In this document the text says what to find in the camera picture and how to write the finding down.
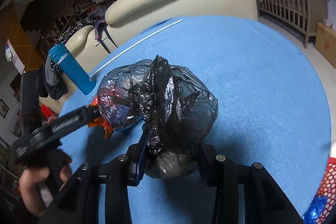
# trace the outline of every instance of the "human hand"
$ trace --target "human hand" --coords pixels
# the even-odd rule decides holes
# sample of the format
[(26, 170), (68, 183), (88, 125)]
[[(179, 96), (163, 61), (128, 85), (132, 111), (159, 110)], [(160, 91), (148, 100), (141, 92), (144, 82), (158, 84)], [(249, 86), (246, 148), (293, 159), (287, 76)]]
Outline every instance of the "human hand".
[[(59, 173), (59, 178), (63, 182), (61, 189), (72, 176), (72, 171), (69, 164), (72, 162), (69, 155), (63, 153), (64, 166)], [(26, 168), (19, 180), (19, 186), (21, 191), (22, 200), (27, 208), (27, 210), (34, 216), (40, 218), (46, 206), (37, 190), (37, 185), (47, 179), (50, 174), (48, 167), (37, 168), (28, 167)]]

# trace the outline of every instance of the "storage box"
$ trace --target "storage box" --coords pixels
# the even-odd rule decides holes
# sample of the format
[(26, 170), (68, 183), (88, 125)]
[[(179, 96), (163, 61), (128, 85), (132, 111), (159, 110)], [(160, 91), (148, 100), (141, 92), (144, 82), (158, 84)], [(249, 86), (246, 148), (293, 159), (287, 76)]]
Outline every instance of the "storage box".
[(318, 23), (315, 48), (336, 68), (336, 31), (334, 29)]

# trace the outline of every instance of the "round table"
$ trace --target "round table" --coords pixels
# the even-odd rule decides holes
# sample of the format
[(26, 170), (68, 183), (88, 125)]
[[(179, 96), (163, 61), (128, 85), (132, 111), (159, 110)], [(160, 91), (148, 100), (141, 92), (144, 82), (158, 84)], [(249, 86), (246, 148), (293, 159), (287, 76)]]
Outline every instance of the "round table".
[[(155, 24), (105, 58), (93, 71), (147, 35), (179, 20)], [(183, 21), (122, 54), (94, 79), (87, 96), (78, 89), (65, 102), (61, 115), (90, 103), (106, 73), (154, 59), (188, 67), (217, 97), (218, 118), (206, 138), (234, 162), (261, 162), (302, 216), (315, 196), (329, 155), (331, 121), (322, 84), (305, 55), (278, 32), (252, 20), (225, 16), (182, 17)], [(78, 129), (62, 139), (73, 162), (107, 163), (137, 143), (142, 123), (110, 140), (102, 128)], [(105, 222), (101, 187), (99, 223)], [(134, 224), (210, 223), (216, 189), (199, 173), (181, 179), (144, 176), (128, 187)], [(244, 212), (240, 204), (240, 223)]]

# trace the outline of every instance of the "red mesh basket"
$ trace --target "red mesh basket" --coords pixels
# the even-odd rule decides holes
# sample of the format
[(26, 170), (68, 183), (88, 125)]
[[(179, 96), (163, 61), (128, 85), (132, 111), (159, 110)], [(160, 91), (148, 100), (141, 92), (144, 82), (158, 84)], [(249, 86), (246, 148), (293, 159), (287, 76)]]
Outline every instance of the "red mesh basket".
[(327, 203), (322, 214), (316, 220), (316, 224), (322, 224), (329, 215), (331, 209), (336, 203), (336, 159), (329, 158), (327, 167), (325, 168), (320, 187), (317, 191), (318, 196), (326, 196)]

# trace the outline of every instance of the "metal screw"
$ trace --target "metal screw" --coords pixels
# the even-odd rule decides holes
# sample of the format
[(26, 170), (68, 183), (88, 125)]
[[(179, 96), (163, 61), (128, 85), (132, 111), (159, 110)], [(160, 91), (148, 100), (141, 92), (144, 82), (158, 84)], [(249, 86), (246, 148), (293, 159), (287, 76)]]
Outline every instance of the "metal screw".
[(263, 167), (263, 165), (260, 162), (253, 163), (253, 166), (257, 169), (261, 169)]
[(126, 154), (122, 154), (122, 155), (120, 155), (120, 156), (118, 157), (118, 159), (119, 159), (120, 161), (126, 161), (126, 160), (128, 160), (128, 156), (127, 156)]
[(83, 163), (83, 164), (81, 165), (81, 168), (82, 168), (83, 170), (88, 170), (90, 167), (91, 167), (91, 165), (90, 165), (88, 162)]
[(224, 155), (217, 155), (217, 156), (216, 156), (216, 160), (218, 160), (218, 161), (225, 161), (226, 158), (225, 158)]

